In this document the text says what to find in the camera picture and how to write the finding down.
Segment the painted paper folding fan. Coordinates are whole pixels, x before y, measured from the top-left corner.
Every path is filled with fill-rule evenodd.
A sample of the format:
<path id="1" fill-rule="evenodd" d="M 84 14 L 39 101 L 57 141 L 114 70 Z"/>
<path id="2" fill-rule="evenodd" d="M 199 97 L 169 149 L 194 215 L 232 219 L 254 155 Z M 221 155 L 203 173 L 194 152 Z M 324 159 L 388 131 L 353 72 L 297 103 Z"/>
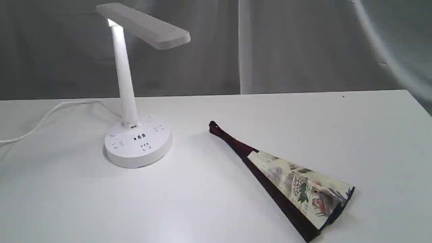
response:
<path id="1" fill-rule="evenodd" d="M 307 243 L 334 223 L 355 191 L 349 183 L 248 146 L 214 121 L 209 132 L 233 149 Z"/>

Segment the grey backdrop curtain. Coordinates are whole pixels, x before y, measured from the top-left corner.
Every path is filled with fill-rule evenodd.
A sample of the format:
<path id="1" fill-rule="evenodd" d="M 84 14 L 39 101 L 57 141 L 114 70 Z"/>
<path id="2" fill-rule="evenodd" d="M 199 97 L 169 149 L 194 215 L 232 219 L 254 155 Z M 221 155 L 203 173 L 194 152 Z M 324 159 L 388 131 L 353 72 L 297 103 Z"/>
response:
<path id="1" fill-rule="evenodd" d="M 108 0 L 2 0 L 1 99 L 118 97 Z M 138 97 L 407 89 L 431 113 L 430 0 L 120 0 L 190 32 L 125 32 Z"/>

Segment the white desk lamp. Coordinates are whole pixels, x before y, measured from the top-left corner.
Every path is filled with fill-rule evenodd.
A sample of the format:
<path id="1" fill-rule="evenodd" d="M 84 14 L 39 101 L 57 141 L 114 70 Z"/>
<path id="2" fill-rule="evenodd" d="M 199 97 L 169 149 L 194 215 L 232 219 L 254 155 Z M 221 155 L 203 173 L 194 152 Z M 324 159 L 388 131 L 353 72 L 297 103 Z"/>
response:
<path id="1" fill-rule="evenodd" d="M 139 116 L 132 83 L 125 30 L 157 50 L 168 50 L 190 42 L 190 33 L 158 18 L 120 3 L 96 6 L 111 29 L 121 99 L 121 122 L 104 139 L 112 163 L 123 168 L 140 168 L 163 158 L 171 148 L 168 125 L 153 115 Z"/>

